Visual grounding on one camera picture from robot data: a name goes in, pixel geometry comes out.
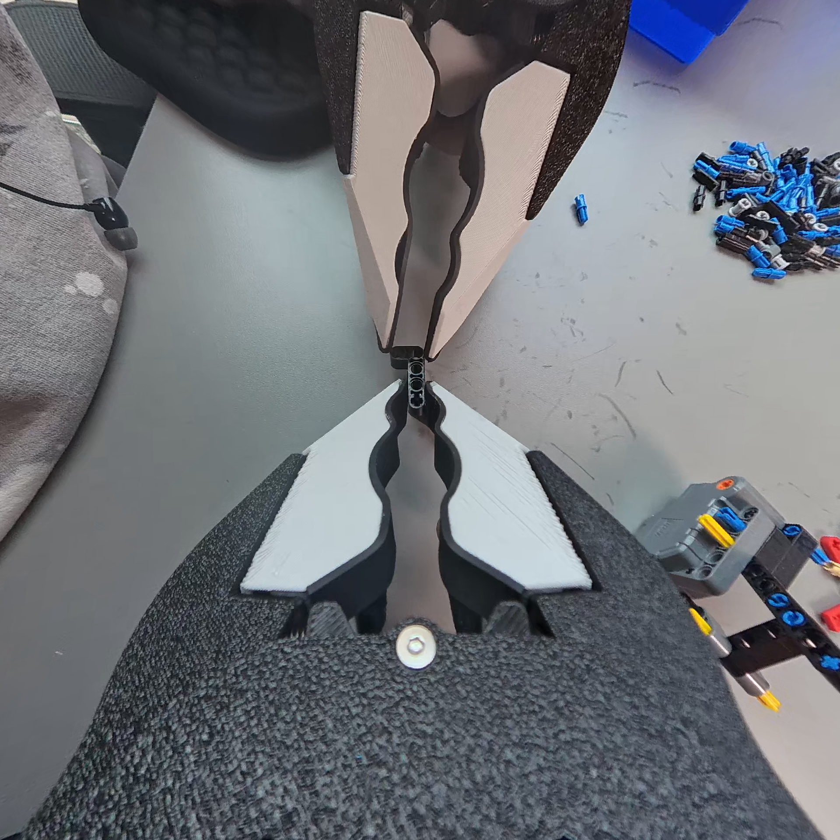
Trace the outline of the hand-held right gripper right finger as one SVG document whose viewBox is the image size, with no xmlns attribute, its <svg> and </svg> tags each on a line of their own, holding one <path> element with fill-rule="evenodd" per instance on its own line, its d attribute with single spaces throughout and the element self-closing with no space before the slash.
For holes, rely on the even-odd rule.
<svg viewBox="0 0 840 840">
<path fill-rule="evenodd" d="M 438 564 L 459 603 L 527 602 L 589 591 L 576 552 L 528 449 L 440 384 L 427 384 L 434 467 L 446 491 Z"/>
</svg>

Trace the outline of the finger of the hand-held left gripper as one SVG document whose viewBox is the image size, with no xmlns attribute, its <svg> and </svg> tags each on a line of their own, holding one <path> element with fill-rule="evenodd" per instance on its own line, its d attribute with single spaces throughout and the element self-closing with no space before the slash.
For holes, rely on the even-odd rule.
<svg viewBox="0 0 840 840">
<path fill-rule="evenodd" d="M 451 265 L 433 306 L 426 357 L 437 358 L 529 225 L 527 214 L 569 73 L 532 61 L 499 81 L 476 115 L 477 184 L 450 239 Z"/>
<path fill-rule="evenodd" d="M 413 221 L 408 172 L 423 146 L 438 69 L 409 24 L 360 15 L 350 172 L 350 210 L 367 307 L 381 351 L 394 342 Z"/>
</svg>

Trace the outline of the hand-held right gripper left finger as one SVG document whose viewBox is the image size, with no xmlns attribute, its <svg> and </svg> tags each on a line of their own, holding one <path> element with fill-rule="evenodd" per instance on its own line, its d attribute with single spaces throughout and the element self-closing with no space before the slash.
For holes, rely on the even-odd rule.
<svg viewBox="0 0 840 840">
<path fill-rule="evenodd" d="M 316 440 L 255 552 L 240 591 L 372 606 L 392 582 L 396 542 L 386 488 L 400 465 L 404 381 Z"/>
</svg>

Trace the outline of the black holed beam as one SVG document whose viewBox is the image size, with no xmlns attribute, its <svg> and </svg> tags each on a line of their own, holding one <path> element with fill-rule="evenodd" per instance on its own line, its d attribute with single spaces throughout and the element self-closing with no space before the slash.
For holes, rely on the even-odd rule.
<svg viewBox="0 0 840 840">
<path fill-rule="evenodd" d="M 421 424 L 427 424 L 425 359 L 414 356 L 406 365 L 408 412 Z"/>
</svg>

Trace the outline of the blue plastic bin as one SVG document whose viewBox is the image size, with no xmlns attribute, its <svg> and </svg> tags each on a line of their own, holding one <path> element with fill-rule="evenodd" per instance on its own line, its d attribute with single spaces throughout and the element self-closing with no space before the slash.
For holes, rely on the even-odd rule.
<svg viewBox="0 0 840 840">
<path fill-rule="evenodd" d="M 632 1 L 629 27 L 689 65 L 726 33 L 748 1 Z"/>
</svg>

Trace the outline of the grey black brick assembly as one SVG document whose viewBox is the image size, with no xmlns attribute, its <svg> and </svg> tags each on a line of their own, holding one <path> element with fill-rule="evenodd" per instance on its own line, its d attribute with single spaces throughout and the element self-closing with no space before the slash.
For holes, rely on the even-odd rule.
<svg viewBox="0 0 840 840">
<path fill-rule="evenodd" d="M 816 620 L 791 593 L 809 563 L 838 578 L 838 566 L 820 551 L 819 540 L 786 521 L 744 478 L 690 485 L 647 519 L 637 539 L 669 574 L 689 611 L 741 688 L 777 711 L 763 670 L 796 658 L 806 660 L 839 691 L 839 649 L 820 617 Z M 725 595 L 744 579 L 770 619 L 726 635 L 700 600 Z"/>
</svg>

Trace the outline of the black mesh chair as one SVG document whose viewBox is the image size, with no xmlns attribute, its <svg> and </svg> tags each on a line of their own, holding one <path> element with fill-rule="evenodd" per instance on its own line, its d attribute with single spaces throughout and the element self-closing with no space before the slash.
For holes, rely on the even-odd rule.
<svg viewBox="0 0 840 840">
<path fill-rule="evenodd" d="M 331 144 L 312 26 L 285 2 L 7 2 L 63 113 L 128 165 L 157 98 L 262 158 Z"/>
</svg>

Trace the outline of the pile of blue black pins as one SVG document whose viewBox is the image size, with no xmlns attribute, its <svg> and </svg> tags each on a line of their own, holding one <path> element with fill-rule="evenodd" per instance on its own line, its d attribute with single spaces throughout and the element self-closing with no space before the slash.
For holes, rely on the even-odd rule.
<svg viewBox="0 0 840 840">
<path fill-rule="evenodd" d="M 763 142 L 730 142 L 724 154 L 698 153 L 692 211 L 719 211 L 715 246 L 747 261 L 772 285 L 791 274 L 839 269 L 839 152 L 807 147 L 773 154 Z"/>
</svg>

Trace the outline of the grey patterned hoodie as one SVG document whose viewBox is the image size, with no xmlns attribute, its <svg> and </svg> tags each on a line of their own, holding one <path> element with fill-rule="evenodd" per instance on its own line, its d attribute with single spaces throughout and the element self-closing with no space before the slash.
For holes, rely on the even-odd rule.
<svg viewBox="0 0 840 840">
<path fill-rule="evenodd" d="M 61 203 L 116 193 L 69 129 L 47 79 L 1 12 L 2 182 Z M 1 537 L 42 487 L 109 359 L 127 260 L 90 213 L 1 195 Z"/>
</svg>

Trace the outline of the black wired earphone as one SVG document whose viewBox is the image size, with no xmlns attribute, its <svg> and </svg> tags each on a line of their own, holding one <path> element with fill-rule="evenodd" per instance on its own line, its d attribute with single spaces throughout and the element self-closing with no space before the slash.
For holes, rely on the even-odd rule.
<svg viewBox="0 0 840 840">
<path fill-rule="evenodd" d="M 3 182 L 1 182 L 1 189 L 50 207 L 89 213 L 94 216 L 96 223 L 104 233 L 105 239 L 112 247 L 122 252 L 132 251 L 138 247 L 138 236 L 131 227 L 127 214 L 119 203 L 110 196 L 97 197 L 87 203 L 65 203 L 37 196 Z"/>
</svg>

